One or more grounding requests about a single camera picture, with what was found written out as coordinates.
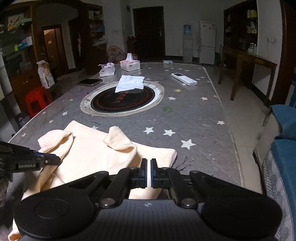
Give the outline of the cream garment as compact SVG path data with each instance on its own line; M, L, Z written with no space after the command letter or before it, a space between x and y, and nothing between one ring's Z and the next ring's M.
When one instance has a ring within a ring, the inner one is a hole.
M177 157L174 149L132 142L117 126L104 133L74 120L64 130L47 132L38 143L41 153L55 154L62 163L27 172L23 199L99 171L114 175L126 167L139 167L143 158L171 167Z

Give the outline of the red plastic stool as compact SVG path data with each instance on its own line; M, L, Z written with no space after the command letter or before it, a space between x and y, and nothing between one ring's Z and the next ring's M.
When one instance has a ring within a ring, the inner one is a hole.
M49 104L52 103L52 98L45 87L40 86L33 89L25 96L26 106L30 117L34 117Z

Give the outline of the grey star-pattern table mat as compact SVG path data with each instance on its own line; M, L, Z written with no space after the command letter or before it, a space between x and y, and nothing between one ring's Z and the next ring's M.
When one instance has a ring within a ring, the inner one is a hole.
M181 73L197 81L187 86L171 76ZM77 121L104 133L118 126L133 142L177 152L173 167L183 174L199 170L241 185L233 137L209 71L197 65L145 63L137 75L165 89L162 101L141 113L102 117L81 111L82 99L96 87L73 86L26 123L11 142L39 149L38 139L51 130L62 130Z

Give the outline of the white paper bag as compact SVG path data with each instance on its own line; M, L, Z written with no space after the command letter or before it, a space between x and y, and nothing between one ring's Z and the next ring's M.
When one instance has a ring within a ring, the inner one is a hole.
M53 75L49 68L49 64L45 60L41 60L37 62L37 65L38 65L38 75L39 75L41 84L46 89L49 89L55 84Z

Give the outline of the round black induction cooktop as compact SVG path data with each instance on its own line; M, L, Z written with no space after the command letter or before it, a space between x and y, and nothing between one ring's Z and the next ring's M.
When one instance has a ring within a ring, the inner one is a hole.
M158 105L165 94L162 85L145 81L143 89L115 92L118 82L112 82L86 95L80 109L86 114L102 117L121 117L149 110Z

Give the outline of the white remote control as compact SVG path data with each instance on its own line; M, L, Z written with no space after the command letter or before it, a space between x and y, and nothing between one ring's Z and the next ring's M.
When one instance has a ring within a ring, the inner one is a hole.
M197 81L189 78L181 73L172 73L171 76L187 86L196 86Z

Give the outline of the small white pink box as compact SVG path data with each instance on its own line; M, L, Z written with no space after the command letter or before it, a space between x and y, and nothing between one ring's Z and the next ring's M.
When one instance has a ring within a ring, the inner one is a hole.
M108 77L115 74L115 65L113 63L100 64L99 66L101 67L99 71L100 77Z

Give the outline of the pink tissue box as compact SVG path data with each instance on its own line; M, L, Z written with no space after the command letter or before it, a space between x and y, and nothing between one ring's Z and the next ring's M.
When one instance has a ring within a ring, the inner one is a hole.
M132 53L128 53L126 59L120 61L120 68L127 72L140 70L140 61L134 60Z

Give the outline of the small green packet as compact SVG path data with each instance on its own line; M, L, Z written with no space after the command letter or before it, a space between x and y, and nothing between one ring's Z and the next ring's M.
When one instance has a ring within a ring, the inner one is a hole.
M164 60L163 63L164 64L173 64L173 61L172 60Z

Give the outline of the blue sofa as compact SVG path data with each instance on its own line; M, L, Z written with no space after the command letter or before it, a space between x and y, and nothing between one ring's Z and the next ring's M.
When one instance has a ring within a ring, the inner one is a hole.
M253 157L263 189L278 203L282 220L276 240L295 240L295 108L272 105Z

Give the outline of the patterned children play tent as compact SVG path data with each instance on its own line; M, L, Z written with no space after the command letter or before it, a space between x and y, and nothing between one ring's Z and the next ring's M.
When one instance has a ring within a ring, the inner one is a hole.
M126 53L118 46L112 45L107 50L108 61L110 63L119 64L120 61L126 59Z

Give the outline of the dark wooden side table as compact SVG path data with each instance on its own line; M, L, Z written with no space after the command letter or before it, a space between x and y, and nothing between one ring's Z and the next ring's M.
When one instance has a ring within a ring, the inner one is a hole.
M270 106L269 96L273 86L277 64L257 55L247 54L246 52L239 52L237 49L230 48L228 46L222 47L221 54L221 68L219 73L218 84L222 83L222 79L224 77L224 63L226 60L226 56L230 56L236 59L234 83L232 86L230 100L234 101L234 98L236 97L240 85L245 85L249 89L252 88L254 67L255 65L260 65L270 70L267 91L262 100L265 106Z

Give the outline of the water dispenser with bottle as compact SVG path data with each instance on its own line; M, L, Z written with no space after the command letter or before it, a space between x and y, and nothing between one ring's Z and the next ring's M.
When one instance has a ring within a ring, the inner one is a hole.
M183 34L183 61L192 63L193 59L193 37L191 25L184 25Z

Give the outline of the dark entrance door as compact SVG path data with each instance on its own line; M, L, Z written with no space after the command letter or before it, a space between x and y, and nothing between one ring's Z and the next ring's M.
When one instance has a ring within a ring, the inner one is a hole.
M164 7L133 9L133 24L139 60L163 60L165 57Z

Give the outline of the dark display cabinet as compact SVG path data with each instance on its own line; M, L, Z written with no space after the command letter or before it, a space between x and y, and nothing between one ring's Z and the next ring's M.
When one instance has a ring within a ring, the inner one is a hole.
M247 52L251 45L257 45L257 1L243 1L225 9L223 13L225 47Z

